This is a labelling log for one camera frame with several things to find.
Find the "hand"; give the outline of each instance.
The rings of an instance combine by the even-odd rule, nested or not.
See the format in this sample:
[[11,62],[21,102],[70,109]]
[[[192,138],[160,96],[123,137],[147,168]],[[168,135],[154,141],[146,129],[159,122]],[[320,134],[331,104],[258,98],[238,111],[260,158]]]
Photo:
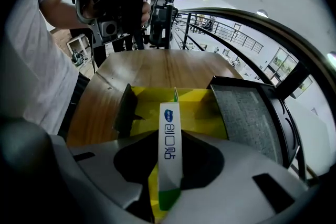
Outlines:
[[143,2],[142,5],[142,17],[141,17],[141,26],[143,26],[150,18],[149,12],[151,11],[151,5],[147,2]]
[[93,18],[97,18],[100,16],[98,10],[93,8],[93,0],[90,0],[90,2],[87,5],[84,5],[82,8],[83,11],[83,16],[86,19],[93,19]]

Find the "blue logo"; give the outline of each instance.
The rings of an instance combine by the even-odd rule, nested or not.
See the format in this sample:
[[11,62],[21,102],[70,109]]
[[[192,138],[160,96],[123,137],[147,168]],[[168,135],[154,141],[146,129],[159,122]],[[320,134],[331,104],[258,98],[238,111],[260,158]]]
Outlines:
[[166,118],[168,122],[172,122],[173,121],[173,111],[166,109],[164,112],[164,117]]

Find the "metal railing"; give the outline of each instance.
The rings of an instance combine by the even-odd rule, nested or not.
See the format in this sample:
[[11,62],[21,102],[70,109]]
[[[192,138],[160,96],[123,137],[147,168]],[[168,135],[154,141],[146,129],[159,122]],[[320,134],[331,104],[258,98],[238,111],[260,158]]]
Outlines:
[[[178,25],[176,23],[174,24],[174,27],[176,27],[179,31],[181,31],[184,34],[183,40],[179,35],[177,35],[183,44],[182,49],[185,49],[185,48],[188,49],[188,47],[186,46],[186,42],[187,42],[187,39],[190,39],[199,50],[205,51],[205,49],[194,40],[194,37],[190,36],[189,31],[194,31],[194,33],[197,31],[199,33],[208,35],[212,37],[213,39],[217,40],[219,43],[223,44],[226,48],[228,48],[232,52],[234,52],[241,60],[243,60],[248,66],[250,66],[253,69],[253,71],[257,74],[257,76],[262,80],[263,83],[272,85],[272,81],[269,79],[269,77],[253,61],[251,61],[244,53],[242,53],[239,49],[237,49],[231,42],[225,40],[225,37],[217,35],[218,28],[212,31],[213,29],[208,28],[207,30],[205,28],[200,27],[199,25],[193,24],[191,20],[192,16],[199,17],[196,14],[194,15],[192,13],[189,13],[187,14],[187,18],[182,17],[182,18],[175,19],[176,22],[182,23],[182,25]],[[230,38],[226,37],[226,38],[232,40],[233,38],[235,38],[235,32],[233,31],[232,37]]]
[[[187,14],[181,14],[182,17],[175,19],[176,22],[184,23],[184,26],[187,22]],[[198,15],[192,15],[191,23],[194,25],[200,26],[203,29],[208,30],[209,32],[213,33],[214,35],[236,45],[240,45],[242,47],[246,47],[247,49],[250,49],[251,51],[255,51],[256,53],[260,53],[261,49],[263,48],[263,45],[257,42],[255,39],[251,38],[250,36],[247,36],[243,32],[230,27],[224,23],[217,22],[213,19],[207,19]],[[191,29],[193,33],[201,33],[195,28]]]

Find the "wooden table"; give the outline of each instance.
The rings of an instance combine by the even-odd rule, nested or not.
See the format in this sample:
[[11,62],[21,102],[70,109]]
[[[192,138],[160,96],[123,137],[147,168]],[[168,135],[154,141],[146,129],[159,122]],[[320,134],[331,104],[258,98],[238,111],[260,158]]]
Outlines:
[[153,49],[110,54],[80,99],[67,144],[97,144],[117,138],[112,126],[127,83],[205,89],[215,75],[242,78],[222,56],[212,52]]

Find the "white t-shirt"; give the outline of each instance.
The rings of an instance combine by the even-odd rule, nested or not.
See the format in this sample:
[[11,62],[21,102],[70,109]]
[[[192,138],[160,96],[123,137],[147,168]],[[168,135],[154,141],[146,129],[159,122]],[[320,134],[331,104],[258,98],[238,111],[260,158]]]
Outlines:
[[18,0],[6,23],[0,113],[23,117],[48,134],[57,134],[78,70],[47,30],[39,11],[42,1]]

